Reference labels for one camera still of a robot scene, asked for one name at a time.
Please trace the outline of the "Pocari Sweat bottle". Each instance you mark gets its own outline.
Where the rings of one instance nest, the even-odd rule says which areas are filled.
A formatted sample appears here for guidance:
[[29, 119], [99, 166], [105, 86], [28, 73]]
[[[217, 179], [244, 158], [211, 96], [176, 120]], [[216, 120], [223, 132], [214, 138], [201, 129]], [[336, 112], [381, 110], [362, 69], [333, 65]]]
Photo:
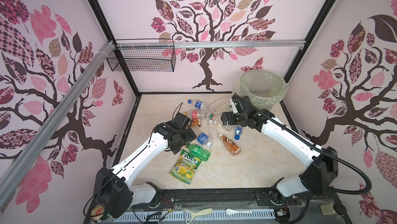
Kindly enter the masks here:
[[207, 147], [212, 147], [213, 146], [212, 142], [210, 141], [209, 136], [207, 136], [204, 133], [201, 133], [201, 134], [198, 135], [197, 141], [198, 141], [199, 144], [205, 145]]

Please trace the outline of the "green soda bottle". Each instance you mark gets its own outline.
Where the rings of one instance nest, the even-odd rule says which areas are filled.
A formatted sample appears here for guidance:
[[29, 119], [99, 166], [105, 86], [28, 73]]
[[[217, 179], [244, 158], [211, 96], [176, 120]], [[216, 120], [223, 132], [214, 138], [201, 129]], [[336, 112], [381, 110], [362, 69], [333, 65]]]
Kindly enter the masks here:
[[208, 161], [210, 158], [210, 152], [203, 149], [202, 147], [200, 147], [197, 144], [188, 144], [187, 145], [187, 149], [189, 150], [189, 152], [196, 158], [202, 160], [202, 161]]

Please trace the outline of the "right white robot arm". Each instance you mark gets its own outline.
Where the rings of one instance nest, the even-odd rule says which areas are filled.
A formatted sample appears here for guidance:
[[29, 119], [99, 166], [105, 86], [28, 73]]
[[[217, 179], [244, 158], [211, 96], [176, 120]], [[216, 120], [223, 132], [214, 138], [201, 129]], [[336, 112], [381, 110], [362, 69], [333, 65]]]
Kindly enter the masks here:
[[334, 149], [325, 149], [303, 138], [267, 109], [253, 106], [247, 96], [240, 97], [235, 94], [232, 97], [232, 109], [221, 114], [223, 125], [241, 125], [271, 137], [306, 167], [299, 175], [281, 178], [275, 183], [273, 187], [279, 196], [286, 198], [304, 192], [321, 195], [337, 177], [338, 162], [325, 155], [329, 152], [336, 156]]

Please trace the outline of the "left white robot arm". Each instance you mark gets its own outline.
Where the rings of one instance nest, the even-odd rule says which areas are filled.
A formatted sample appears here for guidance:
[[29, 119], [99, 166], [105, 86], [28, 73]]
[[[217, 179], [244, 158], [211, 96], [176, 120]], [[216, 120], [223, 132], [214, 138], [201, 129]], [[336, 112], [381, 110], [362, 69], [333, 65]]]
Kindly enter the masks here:
[[153, 183], [133, 185], [134, 180], [158, 154], [166, 150], [177, 154], [196, 138], [190, 127], [178, 127], [171, 121], [157, 125], [150, 137], [126, 159], [97, 172], [93, 201], [112, 218], [119, 218], [137, 204], [157, 204], [161, 189]]

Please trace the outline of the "green lined trash bin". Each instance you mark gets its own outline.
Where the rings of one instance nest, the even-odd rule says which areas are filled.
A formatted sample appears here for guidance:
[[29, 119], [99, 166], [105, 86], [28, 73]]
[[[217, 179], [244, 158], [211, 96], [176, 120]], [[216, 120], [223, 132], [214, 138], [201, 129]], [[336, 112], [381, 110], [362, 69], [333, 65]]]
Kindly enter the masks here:
[[284, 99], [288, 87], [283, 78], [272, 72], [251, 70], [240, 77], [236, 93], [241, 97], [249, 97], [256, 108], [270, 111]]

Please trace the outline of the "brown Nescafe coffee bottle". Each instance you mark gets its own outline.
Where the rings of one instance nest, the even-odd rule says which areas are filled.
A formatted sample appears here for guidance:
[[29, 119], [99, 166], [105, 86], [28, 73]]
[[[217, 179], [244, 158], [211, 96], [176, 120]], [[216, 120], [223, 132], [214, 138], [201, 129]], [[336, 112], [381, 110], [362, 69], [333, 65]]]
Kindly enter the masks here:
[[200, 119], [193, 119], [191, 123], [191, 127], [200, 128], [202, 126], [202, 121]]

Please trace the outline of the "red label clear bottle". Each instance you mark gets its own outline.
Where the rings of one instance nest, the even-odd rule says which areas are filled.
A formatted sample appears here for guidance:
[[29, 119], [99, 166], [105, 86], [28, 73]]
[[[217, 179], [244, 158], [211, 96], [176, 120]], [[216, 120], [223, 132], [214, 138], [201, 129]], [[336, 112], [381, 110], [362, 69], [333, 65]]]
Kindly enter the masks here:
[[208, 111], [205, 110], [190, 110], [185, 111], [184, 115], [191, 120], [204, 120], [207, 118]]

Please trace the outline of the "clear capless bottle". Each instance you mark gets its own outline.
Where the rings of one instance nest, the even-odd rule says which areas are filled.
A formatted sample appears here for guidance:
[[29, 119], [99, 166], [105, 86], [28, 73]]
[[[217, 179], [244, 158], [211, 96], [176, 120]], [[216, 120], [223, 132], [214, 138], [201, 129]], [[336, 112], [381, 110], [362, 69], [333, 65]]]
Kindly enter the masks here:
[[209, 107], [211, 111], [216, 112], [217, 109], [219, 108], [223, 108], [223, 107], [229, 108], [230, 103], [231, 103], [231, 97], [223, 97], [217, 100], [216, 102], [210, 104]]

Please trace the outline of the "brown tea bottle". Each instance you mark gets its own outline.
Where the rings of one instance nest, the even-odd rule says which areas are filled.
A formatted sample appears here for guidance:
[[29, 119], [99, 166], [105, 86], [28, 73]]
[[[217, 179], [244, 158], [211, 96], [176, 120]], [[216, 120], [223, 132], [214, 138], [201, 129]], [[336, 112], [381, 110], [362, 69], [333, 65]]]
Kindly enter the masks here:
[[223, 142], [226, 149], [233, 155], [237, 156], [241, 153], [240, 147], [231, 139], [229, 139], [225, 134], [220, 133], [219, 135], [220, 140]]

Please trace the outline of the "blue label Pepsi water bottle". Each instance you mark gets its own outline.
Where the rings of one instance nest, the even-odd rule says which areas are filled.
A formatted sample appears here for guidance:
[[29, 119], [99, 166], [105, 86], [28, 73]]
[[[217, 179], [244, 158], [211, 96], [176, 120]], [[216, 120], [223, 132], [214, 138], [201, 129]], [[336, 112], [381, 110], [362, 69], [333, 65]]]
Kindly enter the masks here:
[[187, 103], [193, 106], [195, 109], [209, 110], [209, 105], [206, 102], [200, 101], [198, 99], [189, 99]]

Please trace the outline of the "clear ribbed water bottle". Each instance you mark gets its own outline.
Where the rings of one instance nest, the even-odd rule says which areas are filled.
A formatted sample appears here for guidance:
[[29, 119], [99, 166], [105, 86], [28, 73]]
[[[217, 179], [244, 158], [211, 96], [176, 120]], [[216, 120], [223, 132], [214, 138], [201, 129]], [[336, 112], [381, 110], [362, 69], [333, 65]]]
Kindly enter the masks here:
[[208, 130], [209, 130], [209, 137], [211, 138], [212, 142], [216, 142], [218, 137], [217, 126], [213, 122], [213, 120], [208, 121]]

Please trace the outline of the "cream plastic peeler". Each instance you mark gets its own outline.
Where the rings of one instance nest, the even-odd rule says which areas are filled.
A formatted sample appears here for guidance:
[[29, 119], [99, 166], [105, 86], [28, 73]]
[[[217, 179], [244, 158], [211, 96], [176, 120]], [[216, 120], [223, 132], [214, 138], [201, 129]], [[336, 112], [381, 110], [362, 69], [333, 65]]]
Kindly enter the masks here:
[[183, 210], [185, 224], [191, 224], [196, 217], [212, 214], [212, 208], [206, 208], [200, 211], [192, 211], [190, 209]]

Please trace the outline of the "white plastic spoon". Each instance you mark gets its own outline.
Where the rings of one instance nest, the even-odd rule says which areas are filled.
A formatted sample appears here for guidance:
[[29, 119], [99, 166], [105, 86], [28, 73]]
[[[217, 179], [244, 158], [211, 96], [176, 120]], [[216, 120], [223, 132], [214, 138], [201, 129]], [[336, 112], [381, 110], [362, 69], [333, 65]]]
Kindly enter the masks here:
[[237, 214], [252, 214], [252, 211], [242, 211], [242, 210], [234, 210], [231, 208], [228, 208], [225, 210], [226, 215], [232, 216], [232, 215], [237, 215]]

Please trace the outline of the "green drink can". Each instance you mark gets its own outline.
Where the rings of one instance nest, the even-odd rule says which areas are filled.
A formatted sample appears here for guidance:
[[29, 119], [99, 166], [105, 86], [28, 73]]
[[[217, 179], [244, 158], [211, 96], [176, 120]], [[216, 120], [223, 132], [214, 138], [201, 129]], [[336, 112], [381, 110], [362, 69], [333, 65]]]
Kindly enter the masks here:
[[109, 221], [111, 219], [111, 215], [103, 208], [103, 206], [97, 205], [93, 208], [90, 218], [92, 222], [99, 223]]

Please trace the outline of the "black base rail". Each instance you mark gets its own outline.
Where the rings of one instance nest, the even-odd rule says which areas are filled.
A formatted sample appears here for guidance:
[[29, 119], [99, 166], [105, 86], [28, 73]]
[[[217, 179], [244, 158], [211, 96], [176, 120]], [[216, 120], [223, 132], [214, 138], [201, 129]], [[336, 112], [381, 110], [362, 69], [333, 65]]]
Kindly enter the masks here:
[[[133, 193], [132, 190], [122, 189], [120, 192], [101, 190], [95, 197], [95, 202], [104, 206], [109, 213], [115, 211], [122, 214], [135, 207], [138, 209], [165, 208], [165, 207], [196, 207], [216, 203], [248, 205], [258, 207], [284, 208], [287, 206], [299, 206], [309, 198], [312, 202], [323, 201], [325, 203], [340, 203], [336, 193], [325, 192], [317, 196], [310, 193], [299, 193], [290, 197], [277, 195], [272, 188], [224, 188], [224, 189], [160, 189], [149, 183], [150, 192]], [[149, 197], [151, 190], [154, 197], [148, 200], [140, 200], [140, 197]]]

